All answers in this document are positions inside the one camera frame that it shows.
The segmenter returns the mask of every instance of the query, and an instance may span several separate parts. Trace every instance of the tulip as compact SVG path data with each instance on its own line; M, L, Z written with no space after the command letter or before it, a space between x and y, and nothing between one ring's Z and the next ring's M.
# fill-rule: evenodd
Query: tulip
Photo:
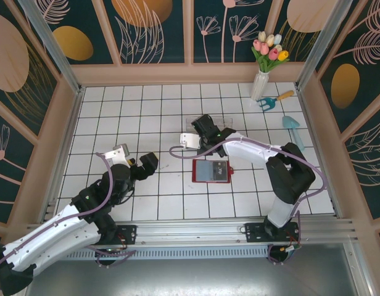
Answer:
M278 50L278 52L281 52L283 50L282 45L276 45L274 48Z
M265 36L265 32L264 32L264 31L260 31L260 32L258 33L258 40L259 40L260 42L265 42L265 38L266 38L266 36Z
M277 45L281 42L282 40L282 35L280 34L276 34L275 37L274 37L274 44Z
M262 46L260 48L260 53L265 56L266 54L268 54L268 52L270 51L270 48L268 47L268 45L266 45L266 43L262 43Z
M253 46L256 51L260 51L262 43L256 39L255 41L253 41Z
M280 61L286 60L288 56L289 56L288 51L281 51L279 53L278 60L280 60Z
M276 60L278 58L279 52L276 48L273 48L270 50L270 53L268 54L268 57L270 60Z
M266 40L266 45L268 45L269 47L271 47L272 45L274 45L274 35L269 35Z

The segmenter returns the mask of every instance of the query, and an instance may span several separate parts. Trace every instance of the white tile floor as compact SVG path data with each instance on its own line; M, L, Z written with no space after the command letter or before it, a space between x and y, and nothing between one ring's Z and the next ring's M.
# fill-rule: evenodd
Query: white tile floor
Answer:
M133 157L155 152L159 169L138 182L133 199L112 210L116 221L174 220L264 216L275 198L268 173L249 162L230 158L235 172L231 184L192 183L191 160L168 154L178 145L186 119L203 113L233 119L233 128L250 138L276 145L292 141L282 126L282 116L300 123L305 158L319 166L297 96L289 97L266 113L250 98L250 83L115 86L87 88L68 158L56 211L66 206L80 189L105 172L93 153L126 143ZM293 83L269 83L265 95L294 90ZM183 155L195 155L193 151ZM310 191L321 186L319 178ZM327 191L305 200L302 214L334 213Z

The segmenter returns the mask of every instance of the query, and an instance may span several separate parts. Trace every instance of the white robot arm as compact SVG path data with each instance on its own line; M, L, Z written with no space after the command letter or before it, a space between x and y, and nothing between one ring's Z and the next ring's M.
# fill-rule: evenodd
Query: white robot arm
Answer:
M305 160L299 148L293 143L283 147L260 145L231 128L220 131L207 114L194 120L192 126L198 135L181 134L180 144L183 148L198 149L199 154L212 150L210 154L218 153L221 157L239 157L268 171L276 198L266 217L265 231L273 237L277 229L290 221L298 199L315 180L315 174L309 166L284 155L290 154Z
M110 172L81 190L60 213L31 233L5 246L0 244L0 288L5 296L20 292L34 276L73 251L112 240L117 230L109 216L112 207L127 201L123 199L133 192L135 181L153 175L159 162L149 153L140 158L142 166L137 166L126 156L125 144L105 153L102 157L113 163Z

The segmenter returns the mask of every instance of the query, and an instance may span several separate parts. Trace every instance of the flower vase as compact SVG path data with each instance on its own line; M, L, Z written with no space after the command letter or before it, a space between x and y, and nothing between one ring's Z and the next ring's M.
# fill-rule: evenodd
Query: flower vase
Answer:
M254 78L252 92L250 93L253 101L259 101L262 98L269 77L269 72L264 73L261 70L258 71Z

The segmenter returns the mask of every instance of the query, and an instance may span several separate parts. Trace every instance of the toy shovel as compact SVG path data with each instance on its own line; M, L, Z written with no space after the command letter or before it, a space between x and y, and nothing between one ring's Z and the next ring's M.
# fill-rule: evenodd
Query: toy shovel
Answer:
M295 144L298 146L300 151L304 151L305 150L304 144L302 143L300 135L299 135L298 131L296 130L296 128L298 128L300 126L300 124L298 122L296 122L294 120L294 118L292 118L290 116L283 116L282 117L282 124L283 124L284 128L288 128L290 130L293 130L293 136L294 136Z
M275 108L276 101L283 100L287 97L290 97L294 94L294 91L286 91L284 94L281 94L279 97L263 97L258 100L258 105L263 109L263 111L268 111Z

